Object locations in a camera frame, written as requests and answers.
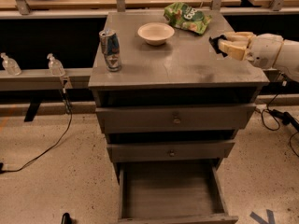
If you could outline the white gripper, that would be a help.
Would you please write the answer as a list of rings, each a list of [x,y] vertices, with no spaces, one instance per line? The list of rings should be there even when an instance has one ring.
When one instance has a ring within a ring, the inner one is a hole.
[[[281,35],[262,34],[253,32],[226,32],[223,34],[227,40],[218,42],[219,49],[229,57],[238,61],[246,59],[255,67],[269,69],[273,66],[283,45]]]

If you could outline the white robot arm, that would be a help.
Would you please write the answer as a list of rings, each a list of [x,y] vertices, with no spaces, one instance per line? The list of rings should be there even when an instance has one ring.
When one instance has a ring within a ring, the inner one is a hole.
[[[281,35],[253,32],[226,32],[216,41],[224,55],[248,61],[261,69],[277,69],[293,81],[299,81],[299,42]]]

